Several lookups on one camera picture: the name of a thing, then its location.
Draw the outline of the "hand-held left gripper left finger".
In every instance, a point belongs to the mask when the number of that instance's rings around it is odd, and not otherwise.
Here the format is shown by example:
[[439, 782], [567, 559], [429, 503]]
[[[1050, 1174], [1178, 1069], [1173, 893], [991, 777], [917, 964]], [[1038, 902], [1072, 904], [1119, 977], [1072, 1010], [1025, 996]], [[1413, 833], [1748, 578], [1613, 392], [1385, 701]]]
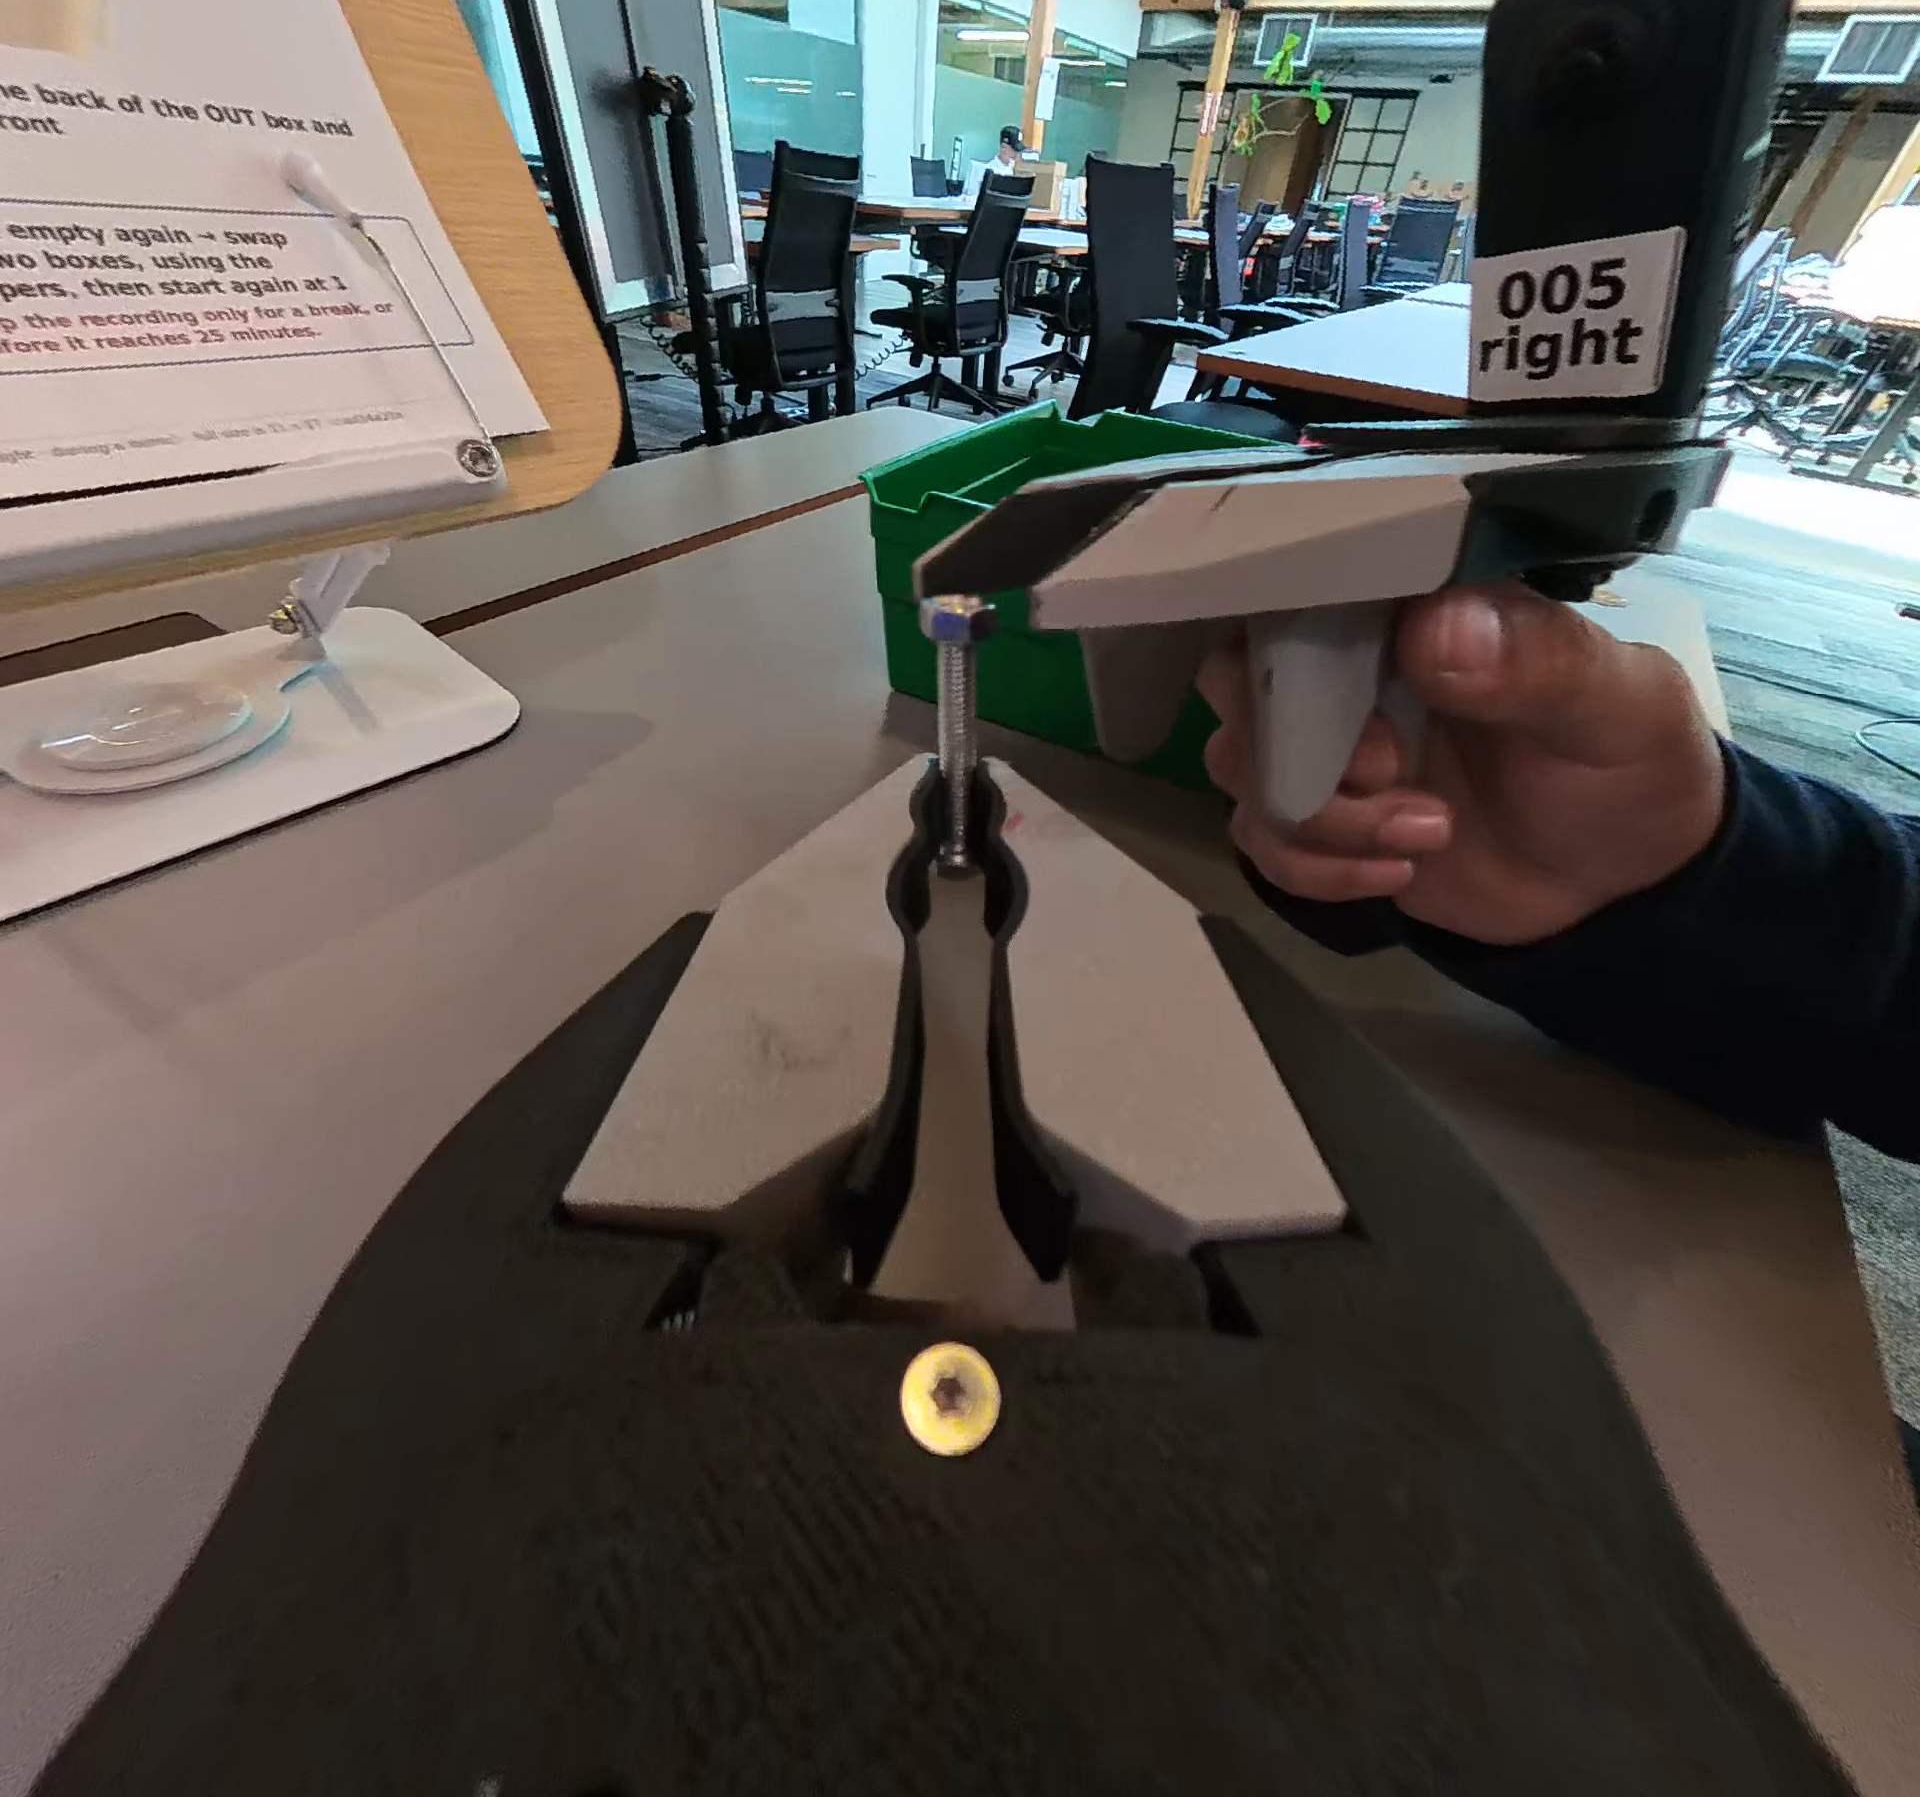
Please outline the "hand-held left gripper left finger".
[[939, 785], [909, 758], [718, 904], [563, 1186], [574, 1222], [872, 1285], [917, 1174]]

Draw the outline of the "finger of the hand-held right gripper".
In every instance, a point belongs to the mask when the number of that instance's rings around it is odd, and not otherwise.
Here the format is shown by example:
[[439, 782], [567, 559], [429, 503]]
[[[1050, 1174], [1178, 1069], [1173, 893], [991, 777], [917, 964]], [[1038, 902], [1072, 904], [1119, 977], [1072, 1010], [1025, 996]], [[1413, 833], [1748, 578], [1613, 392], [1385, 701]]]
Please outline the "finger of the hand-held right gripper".
[[1231, 474], [1231, 465], [1098, 465], [1022, 483], [928, 546], [911, 564], [911, 593], [1033, 590], [1140, 496]]
[[1033, 621], [1145, 628], [1426, 593], [1453, 574], [1468, 509], [1454, 476], [1162, 489], [1033, 588]]

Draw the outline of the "person's right forearm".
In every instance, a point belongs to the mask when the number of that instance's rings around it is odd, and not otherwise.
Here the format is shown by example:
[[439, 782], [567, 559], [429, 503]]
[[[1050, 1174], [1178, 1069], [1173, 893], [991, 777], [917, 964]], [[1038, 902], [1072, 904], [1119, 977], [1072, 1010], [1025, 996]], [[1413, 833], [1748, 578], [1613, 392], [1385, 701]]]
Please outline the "person's right forearm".
[[1740, 1126], [1917, 1160], [1917, 824], [1723, 743], [1706, 850], [1526, 945], [1404, 945], [1564, 1046]]

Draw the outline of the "person's right hand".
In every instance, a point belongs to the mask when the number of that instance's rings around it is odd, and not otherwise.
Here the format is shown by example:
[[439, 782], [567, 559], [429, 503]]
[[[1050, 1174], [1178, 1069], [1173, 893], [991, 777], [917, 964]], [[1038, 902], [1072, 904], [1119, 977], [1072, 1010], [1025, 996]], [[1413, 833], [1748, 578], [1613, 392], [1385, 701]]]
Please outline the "person's right hand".
[[1371, 716], [1332, 799], [1291, 827], [1254, 799], [1249, 652], [1229, 644], [1200, 666], [1229, 841], [1286, 910], [1385, 904], [1479, 945], [1531, 945], [1712, 843], [1726, 758], [1665, 650], [1496, 583], [1411, 600], [1397, 652], [1427, 707], [1424, 752]]

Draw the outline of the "black office chair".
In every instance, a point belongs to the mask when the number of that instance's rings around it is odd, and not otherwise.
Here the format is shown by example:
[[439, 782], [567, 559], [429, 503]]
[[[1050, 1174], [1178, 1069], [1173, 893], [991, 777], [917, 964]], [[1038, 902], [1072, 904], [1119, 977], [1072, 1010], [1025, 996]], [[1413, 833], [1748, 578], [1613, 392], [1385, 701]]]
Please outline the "black office chair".
[[688, 240], [688, 320], [673, 352], [690, 358], [699, 441], [718, 444], [787, 426], [776, 399], [806, 417], [856, 413], [852, 240], [860, 162], [776, 141], [748, 313], [720, 323], [705, 244]]
[[905, 402], [922, 392], [936, 410], [946, 397], [970, 413], [996, 417], [1000, 352], [1009, 323], [1009, 280], [1033, 179], [987, 174], [957, 240], [934, 255], [928, 271], [893, 271], [905, 290], [898, 308], [872, 312], [872, 322], [905, 336], [907, 360], [925, 368], [870, 399], [870, 408]]
[[1175, 315], [1173, 170], [1090, 158], [1087, 164], [1088, 342], [1066, 417], [1151, 412], [1175, 346], [1226, 341]]

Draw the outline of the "wooden-edged office table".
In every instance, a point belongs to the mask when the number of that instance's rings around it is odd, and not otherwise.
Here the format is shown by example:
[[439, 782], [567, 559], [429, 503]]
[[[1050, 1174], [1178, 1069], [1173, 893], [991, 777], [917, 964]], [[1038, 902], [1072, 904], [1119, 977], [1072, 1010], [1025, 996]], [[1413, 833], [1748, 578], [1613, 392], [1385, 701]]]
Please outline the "wooden-edged office table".
[[1197, 377], [1332, 401], [1357, 417], [1464, 417], [1470, 289], [1445, 283], [1200, 348]]

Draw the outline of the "wooden instruction sign board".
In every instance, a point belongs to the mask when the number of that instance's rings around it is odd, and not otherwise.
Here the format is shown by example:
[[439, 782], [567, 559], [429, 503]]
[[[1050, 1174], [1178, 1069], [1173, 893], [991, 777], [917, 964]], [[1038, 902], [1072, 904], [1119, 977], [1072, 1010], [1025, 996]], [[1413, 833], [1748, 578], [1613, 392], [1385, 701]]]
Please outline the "wooden instruction sign board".
[[391, 535], [403, 555], [422, 537], [495, 535], [542, 526], [610, 468], [619, 395], [588, 304], [525, 170], [506, 118], [453, 0], [338, 0], [397, 137], [453, 252], [529, 387], [546, 427], [501, 443], [503, 496], [444, 512], [410, 512], [296, 540], [172, 545], [156, 562], [99, 566], [3, 588], [3, 617], [124, 591], [265, 569], [324, 548]]

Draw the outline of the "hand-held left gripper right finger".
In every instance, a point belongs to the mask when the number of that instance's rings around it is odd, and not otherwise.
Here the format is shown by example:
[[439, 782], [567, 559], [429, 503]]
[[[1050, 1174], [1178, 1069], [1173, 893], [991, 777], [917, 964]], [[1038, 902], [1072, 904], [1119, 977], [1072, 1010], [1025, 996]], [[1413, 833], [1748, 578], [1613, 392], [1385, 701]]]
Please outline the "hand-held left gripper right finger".
[[1347, 1200], [1200, 912], [1008, 765], [975, 811], [996, 1194], [1035, 1275], [1088, 1233], [1166, 1256], [1333, 1233]]

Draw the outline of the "silver bolt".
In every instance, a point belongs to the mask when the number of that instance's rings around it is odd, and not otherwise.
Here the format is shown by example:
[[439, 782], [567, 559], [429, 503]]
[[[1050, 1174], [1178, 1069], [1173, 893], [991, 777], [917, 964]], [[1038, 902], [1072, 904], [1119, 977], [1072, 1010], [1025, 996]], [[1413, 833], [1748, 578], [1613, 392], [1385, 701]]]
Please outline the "silver bolt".
[[930, 593], [921, 600], [921, 626], [936, 660], [936, 765], [947, 802], [940, 847], [973, 852], [976, 652], [993, 633], [996, 606], [975, 593]]

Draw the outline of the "hanging green plant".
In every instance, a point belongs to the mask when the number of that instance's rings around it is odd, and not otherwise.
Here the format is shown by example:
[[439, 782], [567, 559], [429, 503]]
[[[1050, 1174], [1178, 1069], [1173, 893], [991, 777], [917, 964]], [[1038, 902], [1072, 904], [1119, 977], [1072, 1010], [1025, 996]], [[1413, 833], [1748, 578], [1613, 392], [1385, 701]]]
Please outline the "hanging green plant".
[[1308, 68], [1308, 36], [1303, 27], [1286, 25], [1279, 49], [1260, 68], [1258, 90], [1251, 91], [1246, 107], [1233, 120], [1227, 137], [1231, 155], [1253, 155], [1272, 134], [1296, 134], [1304, 118], [1292, 106], [1307, 106], [1318, 127], [1332, 124], [1332, 98], [1324, 76]]

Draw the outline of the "white sign stand base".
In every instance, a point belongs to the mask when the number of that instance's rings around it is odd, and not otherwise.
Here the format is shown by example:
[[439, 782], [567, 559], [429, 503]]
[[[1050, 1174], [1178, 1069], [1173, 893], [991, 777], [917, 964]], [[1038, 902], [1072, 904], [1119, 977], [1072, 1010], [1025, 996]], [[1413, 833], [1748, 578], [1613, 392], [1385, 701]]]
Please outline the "white sign stand base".
[[128, 793], [3, 777], [3, 921], [256, 834], [504, 738], [517, 699], [413, 617], [352, 602], [316, 663], [267, 628], [290, 562], [3, 609], [3, 760], [95, 697], [190, 681], [249, 691], [235, 760]]

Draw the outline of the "cluster of distant office chairs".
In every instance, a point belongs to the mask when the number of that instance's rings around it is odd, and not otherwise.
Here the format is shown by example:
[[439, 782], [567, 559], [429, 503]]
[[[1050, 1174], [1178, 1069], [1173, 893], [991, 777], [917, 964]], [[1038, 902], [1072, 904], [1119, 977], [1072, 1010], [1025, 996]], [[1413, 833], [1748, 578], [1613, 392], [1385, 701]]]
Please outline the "cluster of distant office chairs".
[[1182, 306], [1213, 320], [1222, 301], [1332, 315], [1460, 280], [1476, 249], [1476, 185], [1414, 179], [1404, 192], [1303, 201], [1295, 213], [1260, 201], [1227, 209], [1213, 187], [1185, 244]]

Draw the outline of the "green plastic bin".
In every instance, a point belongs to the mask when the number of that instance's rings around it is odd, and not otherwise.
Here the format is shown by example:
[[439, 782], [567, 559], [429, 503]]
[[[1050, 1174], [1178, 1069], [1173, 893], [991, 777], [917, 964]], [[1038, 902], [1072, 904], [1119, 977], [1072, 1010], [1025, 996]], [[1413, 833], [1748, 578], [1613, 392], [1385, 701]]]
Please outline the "green plastic bin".
[[[936, 658], [919, 621], [911, 562], [1004, 494], [1081, 468], [1253, 449], [1231, 427], [1106, 412], [1063, 417], [1056, 402], [962, 426], [863, 474], [870, 504], [884, 668], [893, 691], [930, 701]], [[1068, 633], [1028, 624], [1020, 591], [996, 591], [996, 633], [976, 664], [978, 718], [1062, 750], [1097, 752], [1082, 655]]]

